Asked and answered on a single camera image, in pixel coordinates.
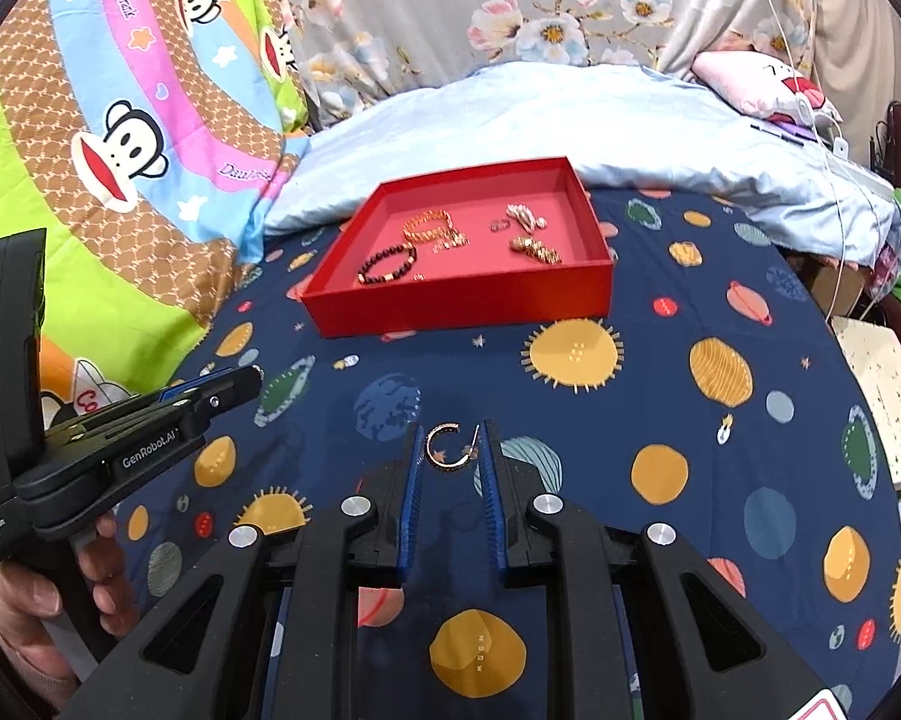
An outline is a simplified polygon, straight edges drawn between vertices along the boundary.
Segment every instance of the colorful blanket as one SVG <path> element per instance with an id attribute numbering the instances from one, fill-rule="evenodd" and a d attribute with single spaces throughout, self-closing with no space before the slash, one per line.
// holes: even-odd
<path id="1" fill-rule="evenodd" d="M 149 391 L 260 259 L 309 141 L 277 0 L 20 0 L 0 237 L 48 230 L 45 417 Z"/>

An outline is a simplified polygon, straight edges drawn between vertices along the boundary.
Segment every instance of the jewelry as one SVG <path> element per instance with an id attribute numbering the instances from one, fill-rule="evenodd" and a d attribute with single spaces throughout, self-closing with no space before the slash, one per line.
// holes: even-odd
<path id="1" fill-rule="evenodd" d="M 423 450 L 427 454 L 427 459 L 430 461 L 430 464 L 434 466 L 435 469 L 439 469 L 441 471 L 457 471 L 458 469 L 462 469 L 467 463 L 471 460 L 475 460 L 477 458 L 477 436 L 480 434 L 480 425 L 476 425 L 473 429 L 473 439 L 471 442 L 463 447 L 463 454 L 460 456 L 458 461 L 454 461 L 453 463 L 447 463 L 444 461 L 444 452 L 434 452 L 430 443 L 434 440 L 434 437 L 444 432 L 452 432 L 458 433 L 460 432 L 460 423 L 458 422 L 445 422 L 442 425 L 438 425 L 434 429 L 432 429 L 427 434 L 427 441 L 423 445 Z"/>
<path id="2" fill-rule="evenodd" d="M 407 259 L 404 261 L 403 265 L 396 269 L 396 271 L 391 271 L 389 274 L 383 274 L 382 276 L 367 275 L 372 266 L 376 265 L 381 260 L 386 260 L 388 257 L 393 257 L 395 254 L 404 251 L 407 252 Z M 397 279 L 406 276 L 410 272 L 410 268 L 413 268 L 416 261 L 417 247 L 413 244 L 400 244 L 398 247 L 385 248 L 370 256 L 370 259 L 360 266 L 359 271 L 357 271 L 357 281 L 361 284 L 378 284 L 383 281 L 396 281 Z"/>
<path id="3" fill-rule="evenodd" d="M 441 226 L 431 227 L 429 230 L 421 230 L 414 232 L 414 227 L 423 224 L 425 221 L 437 220 L 442 223 Z M 453 226 L 453 220 L 447 211 L 431 210 L 424 211 L 422 214 L 416 215 L 403 225 L 403 237 L 412 244 L 425 244 L 428 241 L 435 241 L 437 238 L 444 240 L 434 246 L 434 252 L 447 250 L 448 248 L 465 247 L 470 241 L 460 230 Z"/>
<path id="4" fill-rule="evenodd" d="M 529 235 L 533 235 L 534 230 L 543 230 L 547 226 L 547 220 L 543 217 L 535 217 L 534 212 L 526 205 L 508 205 L 507 215 L 519 223 Z"/>
<path id="5" fill-rule="evenodd" d="M 557 253 L 557 250 L 547 248 L 542 242 L 535 241 L 533 238 L 514 238 L 511 240 L 511 249 L 548 265 L 561 264 L 561 255 Z"/>

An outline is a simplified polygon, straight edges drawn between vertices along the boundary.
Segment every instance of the pink pillow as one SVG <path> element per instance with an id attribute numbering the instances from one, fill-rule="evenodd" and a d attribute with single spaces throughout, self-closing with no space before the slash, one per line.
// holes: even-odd
<path id="1" fill-rule="evenodd" d="M 813 81 L 765 53 L 703 52 L 692 71 L 745 116 L 805 127 L 843 121 Z"/>

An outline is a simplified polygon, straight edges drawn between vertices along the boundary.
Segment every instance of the white speckled board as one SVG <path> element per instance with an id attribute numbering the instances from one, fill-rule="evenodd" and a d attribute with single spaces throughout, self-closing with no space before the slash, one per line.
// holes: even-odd
<path id="1" fill-rule="evenodd" d="M 874 415 L 894 487 L 901 490 L 901 348 L 893 330 L 833 318 L 833 331 Z"/>

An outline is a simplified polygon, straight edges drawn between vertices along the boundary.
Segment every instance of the red and white sticker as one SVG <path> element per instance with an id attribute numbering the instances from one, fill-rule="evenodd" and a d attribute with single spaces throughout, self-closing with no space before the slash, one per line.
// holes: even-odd
<path id="1" fill-rule="evenodd" d="M 821 690 L 790 720 L 847 720 L 830 690 Z"/>

